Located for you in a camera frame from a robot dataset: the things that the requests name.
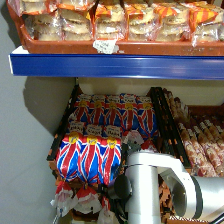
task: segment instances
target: union jack flag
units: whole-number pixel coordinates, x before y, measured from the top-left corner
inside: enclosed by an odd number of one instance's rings
[[[121,116],[124,131],[138,129],[138,108],[136,96],[133,94],[121,94]]]
[[[83,136],[72,132],[65,135],[57,155],[57,168],[61,177],[70,182],[78,176],[79,154]]]
[[[90,100],[91,96],[86,94],[81,94],[77,97],[73,112],[76,121],[90,123],[90,117],[89,117]]]
[[[100,136],[88,135],[83,137],[79,163],[79,177],[83,182],[89,184],[100,182],[102,173],[100,144]]]
[[[117,175],[121,163],[121,140],[119,138],[104,138],[101,142],[103,154],[103,183],[108,185]]]
[[[89,105],[90,123],[104,124],[105,96],[93,95]]]
[[[105,125],[121,126],[120,96],[107,95],[105,101]]]
[[[150,97],[137,97],[139,132],[144,138],[157,136],[155,110]]]

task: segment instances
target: price label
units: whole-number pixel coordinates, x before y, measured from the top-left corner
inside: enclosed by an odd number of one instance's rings
[[[98,50],[98,52],[104,54],[112,54],[114,52],[116,40],[95,40],[93,42],[93,47]]]

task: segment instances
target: union jack packaging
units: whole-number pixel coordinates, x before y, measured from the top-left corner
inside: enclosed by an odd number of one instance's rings
[[[89,105],[90,123],[104,124],[105,95],[93,95]]]
[[[118,167],[121,162],[121,138],[120,128],[107,126],[104,129],[107,137],[101,141],[102,157],[102,179],[105,185],[108,185],[117,175]]]
[[[76,121],[81,121],[85,123],[90,123],[89,117],[89,105],[91,101],[91,96],[86,94],[80,94],[74,105],[73,119]]]
[[[99,133],[102,133],[101,126],[87,125],[80,151],[79,177],[83,182],[92,185],[100,183],[102,176],[100,156],[102,137]]]
[[[138,96],[139,132],[144,139],[158,134],[155,110],[150,97]]]
[[[121,97],[121,116],[122,128],[124,131],[138,129],[138,107],[136,103],[136,96],[134,94],[124,94]]]
[[[59,183],[55,200],[51,204],[57,208],[58,216],[64,216],[72,208],[74,200],[71,198],[73,191],[69,182],[78,177],[78,164],[80,163],[80,149],[83,135],[75,128],[69,134],[66,134],[61,142],[56,158],[57,169],[62,181]]]
[[[104,110],[104,125],[121,126],[120,96],[107,95]]]

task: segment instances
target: shelf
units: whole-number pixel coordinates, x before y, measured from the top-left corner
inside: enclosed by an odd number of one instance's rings
[[[19,47],[9,61],[15,76],[224,80],[224,56],[29,54]]]

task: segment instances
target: bread package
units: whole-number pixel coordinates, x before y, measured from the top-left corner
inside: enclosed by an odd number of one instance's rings
[[[143,0],[125,0],[125,13],[128,22],[128,40],[153,40],[157,21],[153,8]]]
[[[32,38],[40,41],[62,40],[61,20],[58,11],[50,14],[29,16],[26,28]]]
[[[92,24],[88,11],[61,9],[64,40],[87,41],[92,39]]]
[[[223,39],[223,9],[208,4],[206,1],[182,5],[190,10],[189,21],[193,46],[198,42],[213,42]]]
[[[18,16],[51,13],[57,9],[56,0],[8,0],[8,3]]]
[[[156,41],[170,42],[189,39],[189,10],[178,3],[153,3],[159,16],[160,28]]]
[[[125,38],[124,9],[118,0],[101,0],[95,13],[95,39]]]
[[[87,11],[94,4],[94,0],[59,0],[58,8]]]

